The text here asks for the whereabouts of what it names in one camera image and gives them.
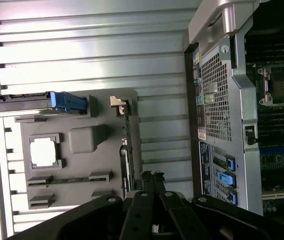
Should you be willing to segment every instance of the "label sticker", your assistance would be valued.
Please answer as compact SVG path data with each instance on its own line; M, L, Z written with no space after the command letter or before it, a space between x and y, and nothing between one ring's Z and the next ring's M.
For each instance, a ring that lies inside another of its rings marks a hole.
M201 140L206 140L206 128L199 126L197 129L198 132L198 138Z
M195 55L195 63L198 64L200 62L200 53L198 52L196 55Z
M204 94L200 93L199 96L196 96L196 105L201 106L204 105Z
M200 142L199 147L201 160L202 194L211 195L209 145L204 142Z

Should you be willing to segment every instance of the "ventilation grille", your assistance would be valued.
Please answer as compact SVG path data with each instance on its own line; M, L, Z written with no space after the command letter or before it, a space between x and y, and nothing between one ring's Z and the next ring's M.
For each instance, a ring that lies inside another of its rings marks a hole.
M216 54L202 66L206 135L231 141L227 69Z
M219 200L221 200L221 201L224 201L224 202L229 202L228 200L227 200L227 198L225 198L224 196L222 196L222 194L220 194L219 192L215 192L215 198L217 198L217 199L219 199Z
M217 179L214 179L214 185L221 190L221 192L223 192L225 195L228 195L229 194L229 191L227 189L227 187L220 183Z
M219 172L220 170L218 170L216 167L213 166L213 174L217 176Z
M213 152L215 152L216 154L220 154L221 156L227 155L227 152L219 147L212 146L212 149L213 149Z

